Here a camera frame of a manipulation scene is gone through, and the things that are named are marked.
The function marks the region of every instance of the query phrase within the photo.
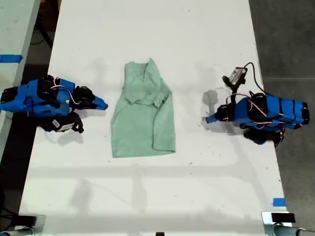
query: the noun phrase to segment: green shirt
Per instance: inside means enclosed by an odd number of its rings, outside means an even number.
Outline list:
[[[172,92],[154,61],[126,64],[125,83],[111,121],[113,157],[175,152]]]

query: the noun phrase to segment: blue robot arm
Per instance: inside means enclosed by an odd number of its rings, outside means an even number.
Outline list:
[[[66,125],[70,122],[67,127],[75,123],[81,124],[77,122],[78,117],[71,114],[75,109],[106,110],[107,107],[103,99],[95,96],[87,87],[75,87],[73,82],[50,75],[25,85],[7,88],[0,99],[0,110],[28,113],[29,117],[36,118],[36,121],[43,124],[58,118],[59,122],[55,123]]]
[[[310,114],[307,103],[272,96],[259,86],[265,94],[250,92],[250,96],[246,96],[236,103],[237,89],[240,84],[245,83],[246,72],[246,66],[237,67],[230,78],[223,77],[225,84],[233,91],[231,103],[226,102],[218,108],[215,114],[207,117],[208,123],[235,121],[240,124],[242,129],[247,129],[244,133],[246,138],[257,144],[263,144],[266,140],[273,140],[275,146],[283,140],[286,128],[297,129],[309,123]]]

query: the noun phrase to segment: blue tape strip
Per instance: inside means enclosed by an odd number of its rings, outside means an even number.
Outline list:
[[[286,207],[285,198],[274,198],[274,207]]]
[[[20,63],[22,55],[0,55],[0,63]]]

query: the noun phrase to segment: white table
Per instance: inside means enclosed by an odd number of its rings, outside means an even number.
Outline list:
[[[150,57],[174,94],[177,151],[113,159],[125,63]],[[46,215],[44,235],[264,235],[261,212],[285,210],[272,206],[283,197],[273,144],[201,125],[203,93],[218,107],[230,94],[222,75],[248,61],[261,83],[247,0],[63,0],[49,73],[109,108],[80,112],[82,135],[37,130],[20,213]],[[258,92],[251,70],[240,92],[249,89]]]
[[[40,0],[0,0],[0,54],[22,55],[20,63],[0,63],[0,93],[21,84]],[[0,113],[0,161],[12,114]]]

